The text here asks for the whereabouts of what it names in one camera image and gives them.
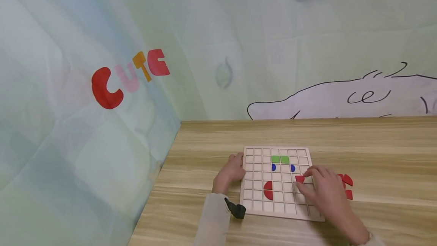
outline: sleeve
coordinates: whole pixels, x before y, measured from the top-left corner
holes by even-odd
[[[366,244],[362,246],[384,246],[384,243],[377,237],[374,237],[372,233],[370,233],[370,239]]]
[[[203,205],[194,246],[224,246],[231,212],[223,194],[208,194]]]

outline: cartoon animal drawing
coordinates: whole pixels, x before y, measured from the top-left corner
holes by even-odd
[[[350,81],[314,85],[277,102],[247,107],[253,120],[393,117],[437,114],[437,78],[419,74],[384,76],[375,70]]]

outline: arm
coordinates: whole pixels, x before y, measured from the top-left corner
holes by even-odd
[[[231,217],[225,197],[230,184],[244,177],[242,157],[242,153],[229,156],[228,162],[215,177],[212,193],[206,196],[194,246],[225,245]]]
[[[351,245],[384,245],[370,234],[360,218],[354,214],[344,193],[341,178],[333,170],[323,166],[311,166],[303,175],[313,177],[314,190],[303,183],[297,183],[299,191],[344,234]]]

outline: left hand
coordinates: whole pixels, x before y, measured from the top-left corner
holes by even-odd
[[[218,172],[212,184],[212,192],[217,194],[227,194],[229,186],[234,181],[241,180],[245,175],[242,167],[243,153],[231,154],[227,163]]]

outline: black object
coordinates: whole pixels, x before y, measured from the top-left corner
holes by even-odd
[[[229,211],[231,211],[231,214],[238,219],[244,219],[245,215],[245,207],[242,205],[235,205],[232,202],[230,202],[227,198],[225,198],[225,202],[229,208]]]

